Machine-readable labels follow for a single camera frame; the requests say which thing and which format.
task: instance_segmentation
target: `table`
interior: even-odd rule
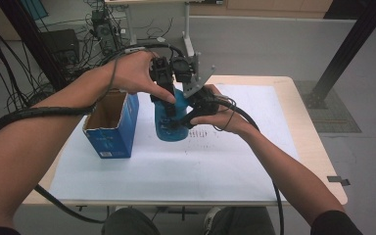
[[[322,180],[322,182],[325,183],[329,190],[338,198],[341,204],[345,204],[347,202],[348,199],[342,185],[340,183],[329,182],[327,179],[327,176],[334,176],[336,175],[336,172],[332,167],[316,130],[314,129],[298,90],[290,77],[214,75],[209,80],[209,83],[272,86],[276,91],[284,117],[289,125],[290,133],[300,156],[300,162],[312,170]],[[59,158],[60,154],[40,182],[40,184],[46,189],[49,189],[52,179],[54,178]],[[32,192],[25,199],[24,203],[29,205],[49,204],[49,202],[43,199],[36,192]],[[69,205],[105,205],[107,202],[64,201],[64,203]]]
[[[182,37],[188,56],[193,56],[194,49],[189,36],[190,1],[201,2],[203,0],[105,0],[105,3],[110,6],[121,5],[123,7],[130,34],[130,45],[137,43],[133,25],[136,19],[184,17],[185,26]]]

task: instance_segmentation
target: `white paper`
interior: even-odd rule
[[[268,139],[299,160],[273,87],[217,87],[255,120]],[[149,95],[138,96],[131,158],[100,159],[81,130],[82,121],[60,158],[50,190],[55,197],[141,203],[275,201],[271,179],[240,137],[197,125],[182,141],[161,141]]]

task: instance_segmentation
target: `gray floor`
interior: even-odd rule
[[[202,52],[202,65],[216,65],[217,74],[286,75],[295,80],[317,80],[350,31],[353,22],[268,19],[192,18],[191,38]],[[182,27],[175,21],[169,38]],[[14,43],[21,52],[20,44]],[[334,89],[362,130],[357,134],[320,134],[329,157],[343,178],[348,214],[364,234],[376,234],[376,29]],[[0,81],[0,116],[7,94]],[[159,213],[155,223],[164,235],[202,234],[208,208],[187,215]],[[142,208],[148,216],[155,209]],[[105,209],[85,208],[86,215],[102,218]],[[275,228],[276,208],[269,209]],[[309,234],[309,227],[293,208],[285,209],[286,234]],[[53,207],[22,207],[16,217],[24,234],[98,234],[99,225],[75,220]]]

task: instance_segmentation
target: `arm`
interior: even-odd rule
[[[173,96],[149,76],[154,55],[138,52],[117,62],[112,87],[154,94],[174,103]],[[35,107],[83,108],[109,87],[114,62],[90,70]],[[0,226],[14,227],[13,216],[43,177],[82,117],[37,117],[16,121],[0,131]]]
[[[210,89],[219,93],[214,86]],[[196,117],[191,123],[213,124],[222,128],[231,114],[231,111],[225,111],[211,117]],[[323,212],[344,211],[339,201],[316,175],[277,148],[240,115],[234,115],[225,130],[238,134],[249,144],[273,182],[308,224],[312,225]]]

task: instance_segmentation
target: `open box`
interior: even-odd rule
[[[130,158],[136,128],[137,95],[111,91],[88,116],[83,132],[102,159]]]

